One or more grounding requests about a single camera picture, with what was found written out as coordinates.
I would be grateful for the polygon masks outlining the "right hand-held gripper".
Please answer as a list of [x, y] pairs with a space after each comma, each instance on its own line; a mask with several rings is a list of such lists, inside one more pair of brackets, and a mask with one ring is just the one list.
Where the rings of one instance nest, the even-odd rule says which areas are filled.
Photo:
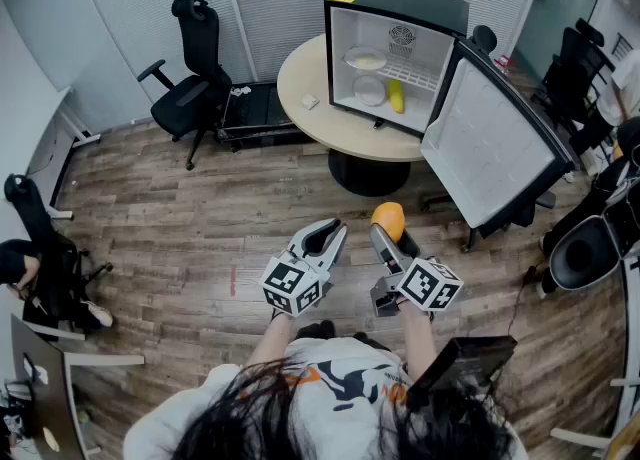
[[[446, 310], [463, 288], [463, 281], [446, 265], [433, 259], [416, 258], [421, 254], [418, 244], [404, 229], [395, 243], [382, 226], [370, 226], [373, 248], [389, 275], [381, 277], [370, 295], [377, 317], [395, 316], [398, 301], [404, 297], [424, 312]], [[413, 260], [403, 269], [403, 260]]]

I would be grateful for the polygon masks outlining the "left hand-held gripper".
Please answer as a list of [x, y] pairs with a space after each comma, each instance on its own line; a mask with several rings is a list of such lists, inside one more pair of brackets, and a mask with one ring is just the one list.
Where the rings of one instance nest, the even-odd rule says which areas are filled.
[[327, 296], [330, 271], [347, 237], [347, 226], [340, 225], [340, 219], [330, 218], [305, 226], [291, 238], [288, 249], [269, 260], [261, 288], [274, 310], [298, 317]]

